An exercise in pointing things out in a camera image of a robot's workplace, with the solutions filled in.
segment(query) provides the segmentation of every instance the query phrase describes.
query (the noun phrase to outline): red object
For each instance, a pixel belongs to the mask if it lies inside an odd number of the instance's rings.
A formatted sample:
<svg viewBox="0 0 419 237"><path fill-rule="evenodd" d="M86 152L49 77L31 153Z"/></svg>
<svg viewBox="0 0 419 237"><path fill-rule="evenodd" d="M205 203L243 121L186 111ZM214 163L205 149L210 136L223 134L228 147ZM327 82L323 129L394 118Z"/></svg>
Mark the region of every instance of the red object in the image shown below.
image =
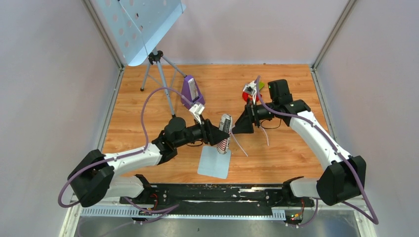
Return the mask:
<svg viewBox="0 0 419 237"><path fill-rule="evenodd" d="M248 101L248 98L249 98L250 100L253 100L253 99L252 99L252 97L251 97L251 95L247 94L247 93L246 93L246 92L244 92L244 91L243 91L242 97L243 97L243 99L244 99L246 102Z"/></svg>

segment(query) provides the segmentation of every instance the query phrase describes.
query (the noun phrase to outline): wooden table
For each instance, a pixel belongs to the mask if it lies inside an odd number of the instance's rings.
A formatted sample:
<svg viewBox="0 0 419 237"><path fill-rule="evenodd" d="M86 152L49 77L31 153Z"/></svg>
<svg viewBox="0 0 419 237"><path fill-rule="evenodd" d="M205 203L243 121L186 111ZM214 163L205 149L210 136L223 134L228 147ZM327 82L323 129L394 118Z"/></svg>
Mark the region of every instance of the wooden table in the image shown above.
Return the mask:
<svg viewBox="0 0 419 237"><path fill-rule="evenodd" d="M293 98L304 100L326 129L319 99L307 65L179 65L188 75L193 75L204 95L206 104L203 116L218 126L224 113L233 116L233 122L244 110L242 89L245 83L261 75L262 82L287 79ZM163 66L168 84L173 68ZM143 146L144 132L140 113L145 98L159 85L148 79L145 91L140 87L145 67L128 67L112 115L106 137L104 153L115 153ZM159 79L157 66L152 66L150 75ZM183 77L178 73L173 88L181 91ZM267 88L261 90L269 102ZM180 98L171 93L173 106L178 117L193 125L192 115L182 106ZM157 92L149 101L145 111L145 126L150 140L155 139L171 119L168 101L163 91ZM279 119L264 122L265 127L274 127ZM296 176L320 177L321 166L313 152L298 134L285 123L277 129L266 130L270 146L261 129L255 127L254 134L238 134L236 138L244 147L246 157L232 139L230 169L227 179L218 179L197 174L202 147L178 148L178 155L164 164L142 168L127 173L127 176L143 174L152 183L282 183Z"/></svg>

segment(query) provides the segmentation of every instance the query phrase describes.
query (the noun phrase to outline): gray wall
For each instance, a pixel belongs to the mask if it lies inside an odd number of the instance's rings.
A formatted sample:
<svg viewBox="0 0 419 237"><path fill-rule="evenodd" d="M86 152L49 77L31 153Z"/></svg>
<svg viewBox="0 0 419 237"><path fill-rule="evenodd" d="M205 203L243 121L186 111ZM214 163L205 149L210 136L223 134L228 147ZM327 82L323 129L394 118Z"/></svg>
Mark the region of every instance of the gray wall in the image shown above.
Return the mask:
<svg viewBox="0 0 419 237"><path fill-rule="evenodd" d="M0 236L58 236L119 69L81 0L3 1L0 22Z"/></svg>
<svg viewBox="0 0 419 237"><path fill-rule="evenodd" d="M419 232L418 11L359 0L319 68L338 140L367 161L380 237Z"/></svg>
<svg viewBox="0 0 419 237"><path fill-rule="evenodd" d="M175 63L313 63L347 0L182 0L158 45Z"/></svg>

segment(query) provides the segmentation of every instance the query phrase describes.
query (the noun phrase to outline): black cable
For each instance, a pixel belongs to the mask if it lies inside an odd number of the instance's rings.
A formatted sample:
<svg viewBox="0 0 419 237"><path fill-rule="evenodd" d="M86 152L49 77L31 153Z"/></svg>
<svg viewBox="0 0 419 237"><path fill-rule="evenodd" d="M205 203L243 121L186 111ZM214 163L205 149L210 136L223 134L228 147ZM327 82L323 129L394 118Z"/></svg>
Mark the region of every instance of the black cable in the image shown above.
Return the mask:
<svg viewBox="0 0 419 237"><path fill-rule="evenodd" d="M265 122L265 121L267 121L267 119L262 120L262 122L260 122L260 126L264 129L276 129L276 128L280 127L281 123L282 123L282 119L280 119L279 125L277 127L264 127L264 126L262 126L262 123Z"/></svg>
<svg viewBox="0 0 419 237"><path fill-rule="evenodd" d="M203 144L204 144L204 142L202 141L202 140L198 140L197 142L201 142L200 144L197 144L197 145L189 145L189 144L186 144L188 147L199 147L199 146L202 146Z"/></svg>

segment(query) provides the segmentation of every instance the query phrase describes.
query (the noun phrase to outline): black knob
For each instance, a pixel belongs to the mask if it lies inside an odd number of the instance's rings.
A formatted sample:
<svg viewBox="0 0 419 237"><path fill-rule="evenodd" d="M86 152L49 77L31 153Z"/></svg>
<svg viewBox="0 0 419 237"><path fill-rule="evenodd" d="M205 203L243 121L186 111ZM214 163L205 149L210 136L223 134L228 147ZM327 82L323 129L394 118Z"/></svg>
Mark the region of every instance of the black knob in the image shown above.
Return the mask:
<svg viewBox="0 0 419 237"><path fill-rule="evenodd" d="M174 142L184 137L183 130L186 128L186 122L181 117L174 117L165 127L165 137L167 140Z"/></svg>

